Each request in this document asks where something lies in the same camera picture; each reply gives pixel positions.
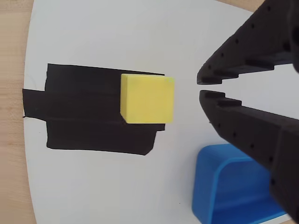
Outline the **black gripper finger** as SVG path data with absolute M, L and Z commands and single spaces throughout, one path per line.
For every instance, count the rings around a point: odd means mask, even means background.
M 198 84 L 221 84 L 240 74 L 299 69 L 299 2 L 266 0 L 203 64 Z
M 242 106 L 223 92 L 201 90 L 199 102 L 220 137 L 270 171 L 270 193 L 297 222 L 299 121 Z

